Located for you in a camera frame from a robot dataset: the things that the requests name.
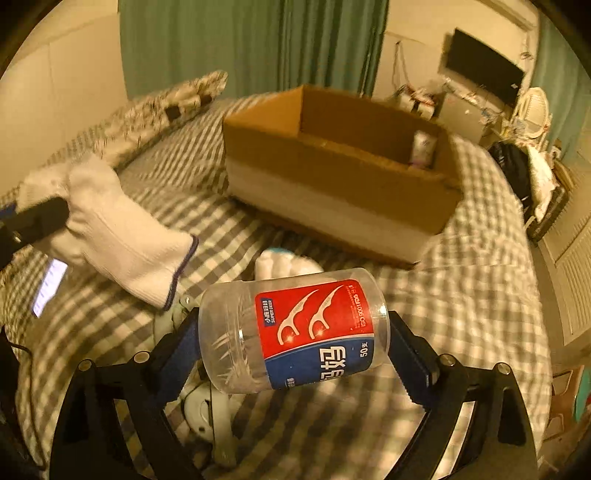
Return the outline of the white sock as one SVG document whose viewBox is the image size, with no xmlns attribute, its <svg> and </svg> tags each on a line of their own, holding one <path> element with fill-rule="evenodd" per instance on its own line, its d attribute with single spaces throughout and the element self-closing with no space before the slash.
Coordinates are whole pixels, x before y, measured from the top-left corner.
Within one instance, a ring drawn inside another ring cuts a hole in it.
<svg viewBox="0 0 591 480">
<path fill-rule="evenodd" d="M 39 250 L 70 266 L 91 267 L 153 307 L 170 308 L 197 251 L 196 237 L 158 222 L 91 152 L 29 174 L 19 187 L 17 210 L 51 197 L 67 202 L 69 216 L 64 228 L 36 244 Z"/>
</svg>

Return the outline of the clear floss pick jar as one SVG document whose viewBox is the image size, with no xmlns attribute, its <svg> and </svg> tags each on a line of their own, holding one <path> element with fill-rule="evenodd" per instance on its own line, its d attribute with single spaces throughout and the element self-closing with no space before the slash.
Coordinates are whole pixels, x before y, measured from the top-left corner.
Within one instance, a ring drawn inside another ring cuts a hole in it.
<svg viewBox="0 0 591 480">
<path fill-rule="evenodd" d="M 198 340 L 217 390 L 254 394 L 384 364 L 389 312 L 363 268 L 219 283 L 201 298 Z"/>
</svg>

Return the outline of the blue white tissue pack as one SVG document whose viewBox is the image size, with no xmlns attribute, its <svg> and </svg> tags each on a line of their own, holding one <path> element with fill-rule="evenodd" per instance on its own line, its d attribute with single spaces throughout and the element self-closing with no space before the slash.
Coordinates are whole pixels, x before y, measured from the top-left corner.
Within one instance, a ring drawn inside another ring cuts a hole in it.
<svg viewBox="0 0 591 480">
<path fill-rule="evenodd" d="M 254 279 L 256 281 L 287 278 L 324 271 L 315 260 L 295 255 L 283 248 L 263 250 L 254 263 Z"/>
</svg>

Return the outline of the lit smartphone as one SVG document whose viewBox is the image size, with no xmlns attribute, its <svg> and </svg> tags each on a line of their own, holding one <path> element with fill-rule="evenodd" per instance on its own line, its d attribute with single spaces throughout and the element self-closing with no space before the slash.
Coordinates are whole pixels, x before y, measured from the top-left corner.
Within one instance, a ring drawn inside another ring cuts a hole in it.
<svg viewBox="0 0 591 480">
<path fill-rule="evenodd" d="M 67 268 L 68 265 L 60 260 L 50 261 L 33 301 L 32 313 L 35 317 L 42 315 L 47 303 L 55 296 Z"/>
</svg>

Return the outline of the green round stool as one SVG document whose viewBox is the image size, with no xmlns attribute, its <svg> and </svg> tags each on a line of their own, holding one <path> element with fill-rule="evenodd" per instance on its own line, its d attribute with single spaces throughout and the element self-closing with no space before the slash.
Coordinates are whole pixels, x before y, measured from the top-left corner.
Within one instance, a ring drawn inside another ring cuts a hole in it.
<svg viewBox="0 0 591 480">
<path fill-rule="evenodd" d="M 583 369 L 580 383 L 577 389 L 577 393 L 575 395 L 575 403 L 573 408 L 573 420 L 578 423 L 587 408 L 588 403 L 590 402 L 590 392 L 591 392 L 591 379 L 590 379 L 590 369 L 585 367 Z"/>
</svg>

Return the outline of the white scissors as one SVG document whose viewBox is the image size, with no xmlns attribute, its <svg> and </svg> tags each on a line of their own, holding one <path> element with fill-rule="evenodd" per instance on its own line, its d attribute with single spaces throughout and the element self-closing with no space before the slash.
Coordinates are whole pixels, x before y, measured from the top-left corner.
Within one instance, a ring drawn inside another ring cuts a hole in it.
<svg viewBox="0 0 591 480">
<path fill-rule="evenodd" d="M 173 353 L 161 370 L 160 393 L 166 398 L 182 399 L 183 415 L 190 429 L 201 440 L 211 443 L 215 464 L 231 469 L 236 466 L 236 455 L 229 397 L 206 378 L 197 320 L 197 300 L 179 294 L 168 310 L 156 316 L 154 342 L 158 344 L 166 337 L 173 346 Z"/>
</svg>

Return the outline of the floral folded quilt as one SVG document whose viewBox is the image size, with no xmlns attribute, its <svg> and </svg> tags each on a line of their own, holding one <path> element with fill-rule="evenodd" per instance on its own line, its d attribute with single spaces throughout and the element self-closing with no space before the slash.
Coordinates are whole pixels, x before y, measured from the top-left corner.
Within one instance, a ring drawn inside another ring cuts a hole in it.
<svg viewBox="0 0 591 480">
<path fill-rule="evenodd" d="M 162 136 L 204 112 L 223 93 L 226 83 L 228 73 L 216 70 L 137 97 L 80 132 L 45 164 L 67 162 L 91 151 L 120 170 Z"/>
</svg>

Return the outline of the grey checked bed cover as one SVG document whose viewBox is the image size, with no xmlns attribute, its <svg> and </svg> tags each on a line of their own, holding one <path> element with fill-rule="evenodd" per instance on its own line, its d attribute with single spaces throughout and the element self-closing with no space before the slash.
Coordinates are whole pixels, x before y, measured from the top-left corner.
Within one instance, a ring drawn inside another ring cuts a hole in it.
<svg viewBox="0 0 591 480">
<path fill-rule="evenodd" d="M 67 217 L 6 274 L 43 478 L 536 477 L 549 347 L 482 147 L 329 92 L 147 98 L 6 203 Z"/>
</svg>

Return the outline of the dark brown suitcase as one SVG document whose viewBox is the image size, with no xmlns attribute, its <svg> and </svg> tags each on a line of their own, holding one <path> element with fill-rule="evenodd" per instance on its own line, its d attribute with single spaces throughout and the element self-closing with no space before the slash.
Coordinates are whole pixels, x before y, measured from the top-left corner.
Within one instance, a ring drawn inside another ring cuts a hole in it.
<svg viewBox="0 0 591 480">
<path fill-rule="evenodd" d="M 557 178 L 554 179 L 554 183 L 555 189 L 543 219 L 538 220 L 534 213 L 531 213 L 526 221 L 526 234 L 534 244 L 538 244 L 542 240 L 570 199 L 569 191 L 563 183 Z"/>
</svg>

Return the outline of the white garment on chair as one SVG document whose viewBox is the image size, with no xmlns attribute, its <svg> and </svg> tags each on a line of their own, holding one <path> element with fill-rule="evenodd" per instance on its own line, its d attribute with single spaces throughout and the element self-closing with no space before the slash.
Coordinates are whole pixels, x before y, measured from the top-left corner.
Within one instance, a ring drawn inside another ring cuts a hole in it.
<svg viewBox="0 0 591 480">
<path fill-rule="evenodd" d="M 534 216 L 541 222 L 552 200 L 556 181 L 544 156 L 532 145 L 527 146 L 527 151 Z"/>
</svg>

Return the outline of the open cardboard box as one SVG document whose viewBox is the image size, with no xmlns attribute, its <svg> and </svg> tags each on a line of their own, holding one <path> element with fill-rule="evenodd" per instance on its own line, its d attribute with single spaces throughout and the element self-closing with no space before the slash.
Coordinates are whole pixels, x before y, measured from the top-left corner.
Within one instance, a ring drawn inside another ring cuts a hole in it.
<svg viewBox="0 0 591 480">
<path fill-rule="evenodd" d="M 415 131 L 437 137 L 410 164 Z M 232 196 L 273 222 L 360 256 L 418 264 L 464 196 L 448 131 L 382 102 L 300 86 L 228 115 Z"/>
</svg>

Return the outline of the large green curtain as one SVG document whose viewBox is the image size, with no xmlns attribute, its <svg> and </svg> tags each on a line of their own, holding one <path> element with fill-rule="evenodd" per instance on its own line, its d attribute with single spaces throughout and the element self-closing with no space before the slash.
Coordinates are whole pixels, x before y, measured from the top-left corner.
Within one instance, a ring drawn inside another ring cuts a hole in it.
<svg viewBox="0 0 591 480">
<path fill-rule="evenodd" d="M 371 95 L 386 1 L 121 1 L 126 91 L 137 97 L 221 70 L 242 97 L 311 84 Z"/>
</svg>

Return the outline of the white oval vanity mirror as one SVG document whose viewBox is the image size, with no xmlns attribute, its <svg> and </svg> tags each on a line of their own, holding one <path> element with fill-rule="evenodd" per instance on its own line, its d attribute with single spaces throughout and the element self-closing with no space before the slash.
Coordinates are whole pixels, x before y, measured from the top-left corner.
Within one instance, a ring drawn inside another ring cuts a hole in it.
<svg viewBox="0 0 591 480">
<path fill-rule="evenodd" d="M 541 140 L 551 126 L 552 114 L 545 91 L 531 87 L 520 96 L 510 121 L 518 136 Z"/>
</svg>

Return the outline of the grey mini fridge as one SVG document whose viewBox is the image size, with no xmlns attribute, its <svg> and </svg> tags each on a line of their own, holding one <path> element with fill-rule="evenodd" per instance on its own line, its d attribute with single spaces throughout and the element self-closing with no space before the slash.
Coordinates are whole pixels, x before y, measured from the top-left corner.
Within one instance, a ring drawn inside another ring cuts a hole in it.
<svg viewBox="0 0 591 480">
<path fill-rule="evenodd" d="M 475 144 L 481 142 L 487 124 L 480 107 L 449 92 L 439 95 L 436 118 L 450 132 Z"/>
</svg>

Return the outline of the green curtain by wardrobe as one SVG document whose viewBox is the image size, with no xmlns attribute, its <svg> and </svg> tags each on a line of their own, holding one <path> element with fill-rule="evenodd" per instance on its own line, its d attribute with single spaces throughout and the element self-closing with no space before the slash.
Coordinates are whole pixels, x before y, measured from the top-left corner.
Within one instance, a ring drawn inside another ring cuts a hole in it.
<svg viewBox="0 0 591 480">
<path fill-rule="evenodd" d="M 540 15 L 531 86 L 544 90 L 553 115 L 547 137 L 549 146 L 559 140 L 562 159 L 571 160 L 576 156 L 590 106 L 590 77 L 567 40 L 544 14 Z"/>
</svg>

